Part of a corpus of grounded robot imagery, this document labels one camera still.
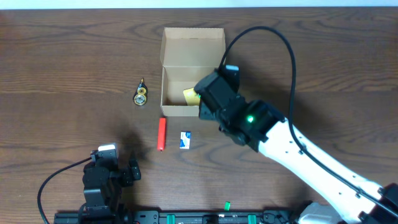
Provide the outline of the cardboard box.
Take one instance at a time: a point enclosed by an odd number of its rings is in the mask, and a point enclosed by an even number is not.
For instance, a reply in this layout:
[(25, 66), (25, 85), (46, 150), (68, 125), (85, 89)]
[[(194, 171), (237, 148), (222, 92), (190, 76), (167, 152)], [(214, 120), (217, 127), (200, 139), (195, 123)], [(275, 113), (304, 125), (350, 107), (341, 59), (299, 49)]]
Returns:
[(183, 91), (218, 67), (225, 48), (223, 28), (164, 29), (160, 50), (164, 116), (198, 116), (199, 106), (188, 106)]

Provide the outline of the small white blue box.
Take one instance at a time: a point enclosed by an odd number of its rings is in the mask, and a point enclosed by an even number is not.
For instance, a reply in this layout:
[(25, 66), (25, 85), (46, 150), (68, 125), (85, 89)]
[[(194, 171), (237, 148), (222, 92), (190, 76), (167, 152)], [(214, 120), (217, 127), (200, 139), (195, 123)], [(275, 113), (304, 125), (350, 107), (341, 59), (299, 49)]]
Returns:
[(192, 133), (190, 131), (182, 131), (180, 133), (180, 149), (189, 149)]

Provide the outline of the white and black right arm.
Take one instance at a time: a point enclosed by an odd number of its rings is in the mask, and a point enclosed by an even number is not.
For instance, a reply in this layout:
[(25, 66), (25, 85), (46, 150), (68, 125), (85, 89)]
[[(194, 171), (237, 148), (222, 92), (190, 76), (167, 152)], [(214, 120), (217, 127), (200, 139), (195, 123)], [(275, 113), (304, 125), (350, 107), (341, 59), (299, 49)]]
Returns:
[(236, 144), (278, 162), (318, 192), (346, 223), (397, 223), (397, 185), (386, 188), (349, 170), (306, 138), (278, 109), (246, 102), (213, 72), (194, 87), (200, 119), (214, 120)]

